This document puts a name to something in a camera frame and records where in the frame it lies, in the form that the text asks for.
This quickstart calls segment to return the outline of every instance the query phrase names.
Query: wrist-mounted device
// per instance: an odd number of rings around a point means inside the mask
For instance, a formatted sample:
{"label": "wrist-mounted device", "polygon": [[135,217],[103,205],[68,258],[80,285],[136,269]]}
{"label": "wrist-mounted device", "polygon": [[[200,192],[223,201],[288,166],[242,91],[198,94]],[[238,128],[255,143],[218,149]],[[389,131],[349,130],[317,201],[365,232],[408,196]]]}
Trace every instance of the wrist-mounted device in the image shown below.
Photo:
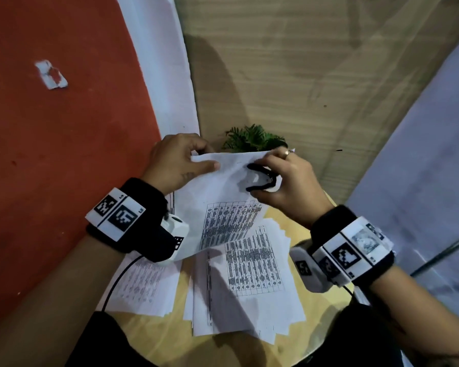
{"label": "wrist-mounted device", "polygon": [[138,178],[110,191],[85,218],[94,238],[152,262],[170,259],[189,232],[187,223],[168,213],[163,194]]}
{"label": "wrist-mounted device", "polygon": [[311,227],[311,240],[290,249],[300,277],[311,292],[350,282],[368,287],[394,264],[392,242],[363,217],[341,205]]}

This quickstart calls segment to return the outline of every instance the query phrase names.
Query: person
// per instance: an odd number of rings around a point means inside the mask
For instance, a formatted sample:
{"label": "person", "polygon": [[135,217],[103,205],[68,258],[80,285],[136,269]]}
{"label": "person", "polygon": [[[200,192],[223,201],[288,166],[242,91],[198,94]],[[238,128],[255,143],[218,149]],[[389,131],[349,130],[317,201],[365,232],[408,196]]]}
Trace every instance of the person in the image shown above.
{"label": "person", "polygon": [[[311,229],[334,206],[311,164],[286,150],[277,148],[257,161],[282,176],[280,189],[252,195]],[[154,188],[154,199],[219,169],[215,161],[191,161],[192,151],[213,150],[196,134],[168,135],[155,145],[141,177]],[[86,235],[0,324],[0,366],[152,365],[129,346],[112,317],[93,313],[123,256]],[[459,318],[398,266],[392,265],[363,290],[382,311],[372,314],[370,307],[358,304],[345,308],[310,365],[401,365],[399,345],[415,364],[459,366]],[[387,327],[380,321],[385,316]]]}

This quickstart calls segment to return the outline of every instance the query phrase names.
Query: yellow tabletop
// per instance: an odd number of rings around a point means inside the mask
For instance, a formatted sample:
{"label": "yellow tabletop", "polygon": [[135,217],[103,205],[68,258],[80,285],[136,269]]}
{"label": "yellow tabletop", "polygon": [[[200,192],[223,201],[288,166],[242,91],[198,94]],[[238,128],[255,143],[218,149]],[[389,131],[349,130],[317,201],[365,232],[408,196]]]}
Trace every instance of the yellow tabletop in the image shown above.
{"label": "yellow tabletop", "polygon": [[[270,208],[265,217],[274,219],[285,230],[286,236],[291,238],[291,246],[309,238],[307,229],[276,209]],[[323,343],[333,318],[350,302],[350,295],[336,286],[325,294],[307,291],[289,257],[294,283],[306,314],[305,322],[292,324],[288,336],[278,334],[275,345],[244,332],[193,337],[191,322],[182,320],[192,261],[189,258],[183,262],[171,314],[160,318],[111,313],[131,346],[159,366],[292,366]]]}

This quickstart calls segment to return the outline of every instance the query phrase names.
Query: forearm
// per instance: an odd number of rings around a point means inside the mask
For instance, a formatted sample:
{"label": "forearm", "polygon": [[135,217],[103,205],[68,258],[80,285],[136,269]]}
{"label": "forearm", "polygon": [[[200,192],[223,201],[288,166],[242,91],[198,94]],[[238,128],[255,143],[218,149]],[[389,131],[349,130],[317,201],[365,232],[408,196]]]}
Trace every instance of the forearm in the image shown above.
{"label": "forearm", "polygon": [[393,266],[369,289],[387,306],[408,347],[429,359],[459,355],[459,318],[402,269]]}
{"label": "forearm", "polygon": [[64,365],[123,257],[84,237],[0,324],[0,365]]}

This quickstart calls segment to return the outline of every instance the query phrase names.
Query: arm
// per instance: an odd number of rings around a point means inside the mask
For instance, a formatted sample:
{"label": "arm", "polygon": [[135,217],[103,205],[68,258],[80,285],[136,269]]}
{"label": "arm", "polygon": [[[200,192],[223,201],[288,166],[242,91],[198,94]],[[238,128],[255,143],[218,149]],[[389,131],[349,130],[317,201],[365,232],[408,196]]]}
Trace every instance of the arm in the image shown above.
{"label": "arm", "polygon": [[[282,176],[280,189],[252,194],[311,229],[333,205],[320,187],[311,164],[293,153],[282,159],[285,150],[277,148],[258,161]],[[392,266],[369,290],[386,306],[397,325],[394,336],[400,345],[419,357],[419,364],[459,365],[459,318],[414,279]]]}
{"label": "arm", "polygon": [[[214,161],[192,162],[192,150],[211,149],[196,134],[166,136],[142,179],[167,195],[219,168]],[[84,237],[0,324],[0,365],[64,365],[123,257]]]}

